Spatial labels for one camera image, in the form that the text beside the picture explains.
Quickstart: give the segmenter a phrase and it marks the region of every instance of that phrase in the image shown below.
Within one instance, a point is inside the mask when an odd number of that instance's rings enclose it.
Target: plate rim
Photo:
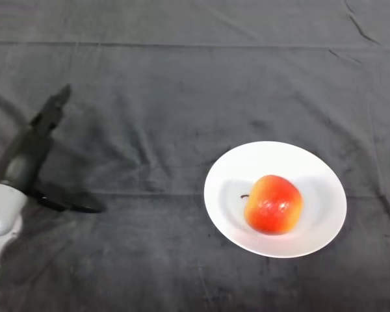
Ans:
[[[335,232],[334,235],[331,236],[330,239],[328,239],[324,244],[321,244],[320,246],[318,246],[317,248],[313,248],[312,250],[308,251],[308,252],[302,252],[302,253],[298,253],[296,255],[271,255],[271,254],[267,254],[267,253],[263,253],[263,252],[258,252],[256,250],[252,250],[246,246],[243,246],[242,244],[238,243],[237,241],[234,241],[231,237],[227,236],[223,231],[222,229],[220,228],[220,226],[218,226],[216,224],[216,222],[213,220],[213,218],[211,217],[211,213],[210,213],[210,209],[208,209],[208,205],[207,205],[207,198],[205,196],[205,193],[206,193],[206,189],[207,189],[207,182],[208,182],[208,179],[209,177],[211,176],[211,171],[212,169],[214,168],[214,166],[216,165],[216,163],[222,158],[224,157],[225,155],[227,155],[229,152],[235,150],[235,149],[238,149],[238,148],[242,148],[244,146],[247,146],[247,145],[253,145],[253,144],[262,144],[262,143],[276,143],[276,144],[280,144],[280,145],[287,145],[287,146],[292,146],[294,148],[298,148],[300,150],[303,150],[311,155],[313,155],[314,157],[316,157],[317,159],[319,159],[320,161],[322,161],[326,166],[327,168],[329,168],[329,170],[334,174],[335,178],[338,180],[339,182],[339,185],[341,186],[341,195],[343,196],[344,198],[344,212],[343,212],[343,216],[341,218],[341,222],[339,222],[339,226],[338,226],[338,229],[337,231]],[[203,200],[204,200],[204,203],[205,203],[205,208],[207,209],[207,213],[208,213],[208,216],[209,218],[211,219],[211,222],[214,224],[214,226],[217,228],[217,230],[219,230],[221,232],[221,234],[223,234],[223,236],[225,236],[226,239],[228,239],[229,241],[231,241],[233,244],[236,244],[237,246],[241,247],[242,249],[244,250],[247,250],[249,252],[252,252],[253,254],[257,254],[257,255],[262,255],[262,256],[265,256],[265,257],[271,257],[271,258],[278,258],[278,259],[290,259],[290,258],[297,258],[297,257],[303,257],[305,255],[309,255],[309,254],[313,254],[321,249],[323,249],[324,247],[326,247],[327,245],[329,245],[329,243],[331,241],[334,240],[334,238],[336,238],[339,234],[339,232],[341,231],[341,229],[343,228],[344,226],[344,223],[345,223],[345,219],[346,219],[346,213],[347,213],[347,210],[348,210],[348,203],[347,203],[347,200],[346,200],[346,194],[345,194],[345,189],[344,189],[344,186],[343,184],[341,183],[341,180],[338,178],[338,175],[332,170],[332,168],[326,163],[324,162],[320,157],[316,156],[314,153],[304,149],[304,148],[301,148],[300,146],[296,146],[296,145],[293,145],[293,144],[290,144],[290,143],[285,143],[285,142],[280,142],[280,141],[255,141],[255,142],[249,142],[249,143],[245,143],[245,144],[241,144],[239,146],[236,146],[234,148],[231,148],[230,150],[226,151],[224,154],[222,154],[215,162],[214,164],[210,167],[209,171],[208,171],[208,174],[207,174],[207,177],[205,178],[205,183],[204,183],[204,187],[203,187]]]

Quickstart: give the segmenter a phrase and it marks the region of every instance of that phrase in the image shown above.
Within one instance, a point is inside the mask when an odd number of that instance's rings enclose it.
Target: white bowl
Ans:
[[[273,174],[300,191],[304,208],[297,225],[282,235],[266,235],[244,219],[253,184]],[[344,188],[331,168],[312,153],[281,142],[254,142],[225,153],[208,173],[205,205],[214,225],[240,247],[268,257],[300,257],[315,252],[338,234],[346,215]]]

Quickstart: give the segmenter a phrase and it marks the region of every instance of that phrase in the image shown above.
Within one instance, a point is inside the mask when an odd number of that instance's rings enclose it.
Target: dark tablecloth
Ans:
[[[390,311],[390,0],[1,0],[0,155],[65,83],[40,177],[107,211],[29,204],[0,311]],[[257,140],[339,176],[327,247],[261,257],[210,221],[208,170]]]

